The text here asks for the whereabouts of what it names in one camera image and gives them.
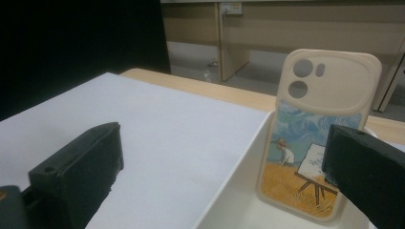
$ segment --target dark background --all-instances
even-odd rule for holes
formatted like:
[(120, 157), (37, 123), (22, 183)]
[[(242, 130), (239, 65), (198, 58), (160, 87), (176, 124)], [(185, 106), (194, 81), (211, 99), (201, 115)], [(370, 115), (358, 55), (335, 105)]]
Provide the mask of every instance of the dark background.
[(160, 0), (23, 0), (0, 14), (0, 120), (103, 73), (170, 73)]

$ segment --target wooden table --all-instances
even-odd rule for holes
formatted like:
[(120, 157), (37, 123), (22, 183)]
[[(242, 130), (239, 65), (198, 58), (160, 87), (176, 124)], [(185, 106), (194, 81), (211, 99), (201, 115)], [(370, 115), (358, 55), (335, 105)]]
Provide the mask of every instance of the wooden table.
[[(218, 84), (206, 83), (141, 69), (132, 69), (121, 75), (167, 88), (208, 96), (261, 111), (270, 112), (275, 109), (276, 97), (269, 94), (254, 93)], [(377, 136), (384, 141), (405, 145), (404, 122), (370, 115), (366, 126), (372, 129)]]

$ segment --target white surface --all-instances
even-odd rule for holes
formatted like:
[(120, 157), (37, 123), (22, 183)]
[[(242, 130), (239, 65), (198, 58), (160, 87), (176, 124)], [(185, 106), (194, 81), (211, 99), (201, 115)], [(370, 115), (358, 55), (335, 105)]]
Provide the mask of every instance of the white surface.
[(198, 229), (368, 229), (369, 220), (341, 194), (342, 206), (331, 221), (298, 217), (288, 209), (261, 201), (256, 194), (257, 177), (267, 137), (267, 126), (258, 133), (232, 177), (210, 203)]
[(124, 170), (87, 228), (191, 228), (267, 114), (106, 73), (0, 122), (0, 185), (84, 131), (121, 125)]

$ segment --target white cardboard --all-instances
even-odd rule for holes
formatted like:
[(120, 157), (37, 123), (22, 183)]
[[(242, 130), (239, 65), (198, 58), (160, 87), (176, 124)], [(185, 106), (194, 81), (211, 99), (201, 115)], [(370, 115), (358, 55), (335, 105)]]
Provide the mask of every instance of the white cardboard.
[(121, 125), (124, 170), (87, 228), (191, 228), (267, 113), (106, 73), (0, 122), (0, 185), (86, 130)]

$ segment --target phone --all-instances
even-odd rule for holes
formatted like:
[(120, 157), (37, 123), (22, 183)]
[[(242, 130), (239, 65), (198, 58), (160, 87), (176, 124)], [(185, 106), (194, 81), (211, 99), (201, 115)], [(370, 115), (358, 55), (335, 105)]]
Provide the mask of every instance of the phone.
[(367, 53), (288, 55), (258, 181), (261, 200), (320, 221), (336, 215), (344, 197), (321, 168), (329, 128), (363, 130), (380, 75), (381, 63)]

